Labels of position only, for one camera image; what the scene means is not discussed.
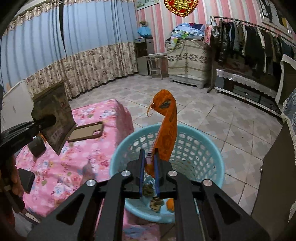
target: metal bolt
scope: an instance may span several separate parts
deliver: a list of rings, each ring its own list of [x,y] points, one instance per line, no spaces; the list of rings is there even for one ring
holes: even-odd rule
[[[96,180],[94,179],[90,179],[86,182],[86,185],[89,186],[89,187],[92,187],[96,184]]]
[[[169,175],[170,177],[175,177],[177,174],[178,174],[178,173],[177,173],[176,171],[174,171],[174,170],[171,170],[171,171],[168,172],[168,175]]]
[[[128,170],[124,170],[124,171],[121,172],[121,175],[124,176],[124,177],[128,177],[130,174],[131,174],[131,172],[128,171]]]
[[[211,186],[213,184],[213,182],[211,180],[209,180],[209,179],[204,180],[203,183],[207,187],[209,187],[209,186]]]

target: plastic basket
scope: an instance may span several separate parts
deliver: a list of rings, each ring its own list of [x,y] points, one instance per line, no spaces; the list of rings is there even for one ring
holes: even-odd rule
[[[113,154],[110,164],[110,176],[126,169],[131,160],[139,158],[140,149],[147,154],[152,145],[159,124],[140,129],[126,137]],[[201,182],[211,179],[218,187],[224,181],[224,162],[215,144],[201,131],[185,125],[178,125],[177,139],[170,157],[172,167],[188,179]],[[154,179],[145,174],[144,183],[153,183]],[[161,206],[160,212],[153,212],[150,207],[151,198],[126,199],[125,208],[134,215],[159,223],[175,222],[174,213]]]

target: gold chinese character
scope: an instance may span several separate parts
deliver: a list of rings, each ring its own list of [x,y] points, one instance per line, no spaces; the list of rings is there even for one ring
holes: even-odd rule
[[[192,1],[191,0],[174,0],[174,5],[172,5],[172,7],[180,11],[181,9],[188,9],[189,3],[192,3]]]

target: orange plastic wrapper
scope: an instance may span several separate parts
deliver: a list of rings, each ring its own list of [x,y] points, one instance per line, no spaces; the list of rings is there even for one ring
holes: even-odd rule
[[[168,90],[161,90],[154,96],[147,115],[150,108],[165,117],[152,144],[152,148],[146,156],[147,164],[145,170],[148,175],[154,178],[155,149],[158,148],[159,158],[165,161],[169,161],[174,149],[177,137],[177,104],[175,98]]]

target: orange fruit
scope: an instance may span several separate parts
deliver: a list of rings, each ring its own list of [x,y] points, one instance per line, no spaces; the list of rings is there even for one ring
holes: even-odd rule
[[[170,210],[170,211],[174,211],[174,199],[173,198],[170,198],[167,202],[166,202],[166,205],[167,205],[167,209]]]

